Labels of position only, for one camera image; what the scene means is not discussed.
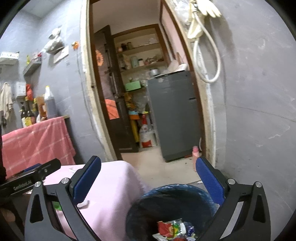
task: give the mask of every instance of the blue gripper pad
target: blue gripper pad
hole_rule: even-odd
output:
[[[225,199],[223,186],[220,184],[201,157],[197,158],[195,167],[213,202],[222,205]]]
[[[74,205],[77,205],[78,203],[82,203],[84,201],[96,177],[101,171],[102,163],[99,157],[92,156],[89,162],[91,162],[91,164],[87,167],[86,170],[82,169],[82,171],[84,172],[73,187],[72,197]]]
[[[30,170],[32,170],[32,169],[34,169],[34,168],[36,168],[36,167],[39,167],[39,166],[41,166],[41,164],[40,164],[40,163],[37,163],[37,164],[35,164],[35,165],[31,166],[31,167],[28,167],[28,168],[25,169],[23,172],[30,171]]]

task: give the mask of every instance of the ceiling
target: ceiling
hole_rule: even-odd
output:
[[[110,25],[112,34],[158,23],[160,0],[100,0],[93,4],[94,32]]]
[[[37,17],[45,17],[64,0],[30,0],[23,10]]]

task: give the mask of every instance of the soy sauce bottle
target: soy sauce bottle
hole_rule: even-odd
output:
[[[21,119],[22,119],[22,126],[26,127],[26,117],[27,117],[27,112],[26,112],[26,108],[24,106],[24,102],[21,102],[22,104],[22,109],[21,109]]]
[[[27,106],[27,115],[25,118],[25,123],[26,123],[26,126],[31,126],[31,125],[36,124],[36,118],[35,118],[33,112],[30,110],[29,99],[27,96],[25,97],[25,101],[26,101],[26,106]]]

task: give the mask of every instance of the candy wrapper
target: candy wrapper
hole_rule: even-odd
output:
[[[195,237],[194,226],[191,223],[183,222],[186,228],[186,236],[187,237]]]
[[[153,234],[153,238],[155,238],[157,241],[167,241],[168,239],[166,237],[163,237],[162,235],[158,234]]]
[[[195,241],[194,226],[189,222],[183,222],[182,219],[177,219],[169,222],[157,222],[158,234],[153,237],[158,241]]]
[[[186,234],[186,227],[182,222],[182,219],[177,219],[169,222],[158,222],[159,233],[167,238],[182,237]]]
[[[160,235],[168,238],[174,237],[174,227],[172,223],[164,223],[163,221],[157,222],[158,232]]]

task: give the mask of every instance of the concrete floor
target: concrete floor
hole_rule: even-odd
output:
[[[166,163],[158,146],[143,148],[138,153],[121,155],[151,188],[173,183],[188,184],[200,180],[192,168],[192,157]]]

